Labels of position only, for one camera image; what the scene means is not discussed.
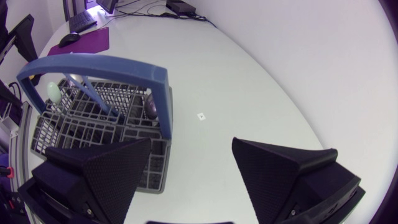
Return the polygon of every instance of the metal frame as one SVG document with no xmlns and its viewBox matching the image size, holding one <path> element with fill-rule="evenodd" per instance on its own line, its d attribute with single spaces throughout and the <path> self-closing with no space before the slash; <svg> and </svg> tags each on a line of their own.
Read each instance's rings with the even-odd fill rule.
<svg viewBox="0 0 398 224">
<path fill-rule="evenodd" d="M 14 177 L 10 179 L 11 190 L 18 192 L 18 188 L 29 180 L 28 166 L 28 137 L 32 107 L 25 102 L 22 106 L 22 119 L 19 129 L 10 134 L 9 166 L 14 169 Z M 25 204 L 26 214 L 31 224 L 39 224 L 37 217 Z"/>
</svg>

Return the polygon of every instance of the dish rack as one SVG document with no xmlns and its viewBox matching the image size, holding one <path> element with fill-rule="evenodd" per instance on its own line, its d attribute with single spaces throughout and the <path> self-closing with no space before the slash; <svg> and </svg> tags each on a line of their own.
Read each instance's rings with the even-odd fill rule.
<svg viewBox="0 0 398 224">
<path fill-rule="evenodd" d="M 54 55 L 50 57 L 58 57 L 56 60 L 60 60 L 60 63 L 62 60 L 70 60 L 71 58 L 77 60 L 79 60 L 79 58 L 80 60 L 85 59 L 86 63 L 90 63 L 90 60 L 98 63 L 102 60 L 109 61 L 110 58 L 114 59 L 114 57 L 109 56 L 90 55 L 90 60 L 87 60 L 85 58 L 87 56 L 86 54 L 62 55 L 67 56 L 67 59 L 60 56 L 61 55 Z M 28 68 L 28 72 L 25 73 L 24 71 L 21 71 L 20 75 L 22 76 L 31 73 L 35 70 L 35 67 L 40 67 L 44 72 L 48 72 L 49 66 L 48 64 L 46 65 L 46 58 L 38 59 L 43 60 L 43 64 L 40 63 L 39 65 L 34 65 L 33 68 Z M 144 64 L 142 62 L 122 58 L 116 59 L 119 64 L 122 62 L 128 63 L 130 66 L 129 70 L 133 70 L 135 72 L 137 72 L 137 70 L 131 69 L 131 67 L 137 68 Z M 72 71 L 69 71 L 68 69 L 67 71 L 63 71 L 61 69 L 59 72 L 71 73 Z M 150 76 L 151 74 L 140 74 L 145 77 L 149 77 L 148 79 L 153 78 Z M 130 79 L 133 80 L 135 78 L 132 77 L 136 77 L 137 75 L 134 74 L 134 76 L 129 76 Z M 91 99 L 86 93 L 70 83 L 69 80 L 63 79 L 58 84 L 58 88 L 60 89 L 62 96 L 60 102 L 57 104 L 51 100 L 46 100 L 44 102 L 42 113 L 37 118 L 37 124 L 34 129 L 30 149 L 35 154 L 42 157 L 45 156 L 45 149 L 49 146 L 65 150 L 70 148 L 81 148 L 81 150 L 84 150 L 84 148 L 94 145 L 150 138 L 151 153 L 147 165 L 142 173 L 141 181 L 137 190 L 155 194 L 163 192 L 167 175 L 167 167 L 169 164 L 171 138 L 165 137 L 165 131 L 161 128 L 164 124 L 164 119 L 161 119 L 161 114 L 163 112 L 161 112 L 158 107 L 158 105 L 160 105 L 160 103 L 158 103 L 159 96 L 156 98 L 156 95 L 154 94 L 155 92 L 159 93 L 159 85 L 155 87 L 152 85 L 152 88 L 150 89 L 155 98 L 159 117 L 158 119 L 152 120 L 147 117 L 144 110 L 145 100 L 150 93 L 147 87 L 130 84 L 133 81 L 129 81 L 130 83 L 117 82 L 113 80 L 91 79 L 89 81 L 101 99 L 111 107 L 111 110 L 116 110 L 117 113 L 106 113 L 101 109 L 100 105 Z M 171 88 L 169 88 L 167 82 L 163 84 L 166 84 L 162 85 L 162 87 L 165 87 L 167 91 L 169 91 L 168 93 L 170 94 L 169 98 L 171 102 Z M 24 84 L 22 84 L 22 87 L 25 92 L 29 92 L 29 87 L 26 88 Z M 27 95 L 34 99 L 34 93 Z M 31 101 L 36 108 L 38 108 L 37 105 L 40 105 L 40 102 L 32 99 Z"/>
</svg>

